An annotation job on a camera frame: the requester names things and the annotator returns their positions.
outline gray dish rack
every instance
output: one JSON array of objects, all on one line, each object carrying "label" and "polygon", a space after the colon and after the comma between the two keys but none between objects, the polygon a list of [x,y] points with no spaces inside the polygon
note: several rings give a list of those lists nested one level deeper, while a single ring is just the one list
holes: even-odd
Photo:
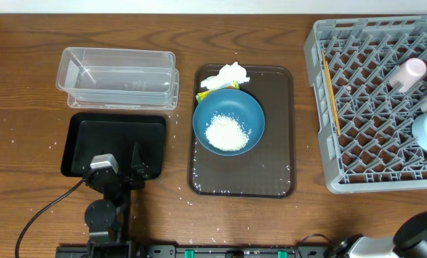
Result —
[{"label": "gray dish rack", "polygon": [[411,134],[414,119],[422,114],[427,73],[405,93],[388,84],[407,59],[417,57],[427,64],[427,15],[317,21],[304,53],[317,102],[328,189],[335,194],[427,189],[427,152]]}]

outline blue bowl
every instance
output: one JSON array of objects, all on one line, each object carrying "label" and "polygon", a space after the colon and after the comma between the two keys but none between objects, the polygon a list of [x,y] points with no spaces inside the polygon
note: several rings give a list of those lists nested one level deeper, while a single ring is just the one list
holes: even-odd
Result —
[{"label": "blue bowl", "polygon": [[[249,142],[240,150],[223,151],[213,147],[207,140],[206,130],[214,115],[227,115],[244,126],[249,135]],[[235,156],[250,151],[262,138],[264,132],[264,113],[259,103],[241,90],[224,89],[212,92],[194,111],[194,134],[198,141],[209,151],[223,155]]]}]

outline black tray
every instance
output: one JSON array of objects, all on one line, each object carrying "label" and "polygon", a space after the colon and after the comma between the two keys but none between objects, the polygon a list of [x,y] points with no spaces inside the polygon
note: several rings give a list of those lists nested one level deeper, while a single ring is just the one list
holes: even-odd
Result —
[{"label": "black tray", "polygon": [[64,176],[82,177],[96,155],[111,153],[121,169],[130,167],[134,143],[139,142],[149,172],[157,178],[163,167],[165,120],[153,115],[78,113],[70,119],[62,157]]},{"label": "black tray", "polygon": [[[217,75],[222,67],[202,67],[196,74],[195,94],[203,91],[201,81]],[[188,185],[201,195],[284,198],[296,187],[293,78],[283,67],[244,67],[250,82],[241,84],[241,90],[263,108],[263,137],[244,154],[220,156],[197,143],[191,131]]]}]

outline green connector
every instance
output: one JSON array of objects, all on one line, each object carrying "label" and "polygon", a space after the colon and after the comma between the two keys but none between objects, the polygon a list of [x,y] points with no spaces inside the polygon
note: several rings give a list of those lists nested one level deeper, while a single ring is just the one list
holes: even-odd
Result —
[{"label": "green connector", "polygon": [[288,257],[288,253],[286,251],[278,251],[277,252],[277,258],[287,258]]},{"label": "green connector", "polygon": [[194,250],[185,250],[185,258],[194,258]]}]

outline stacked plastic containers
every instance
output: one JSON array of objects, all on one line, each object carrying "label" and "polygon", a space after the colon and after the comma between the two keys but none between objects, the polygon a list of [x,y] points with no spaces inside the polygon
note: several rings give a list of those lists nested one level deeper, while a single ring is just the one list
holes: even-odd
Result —
[{"label": "stacked plastic containers", "polygon": [[56,86],[71,108],[172,110],[178,70],[172,52],[69,47]]}]

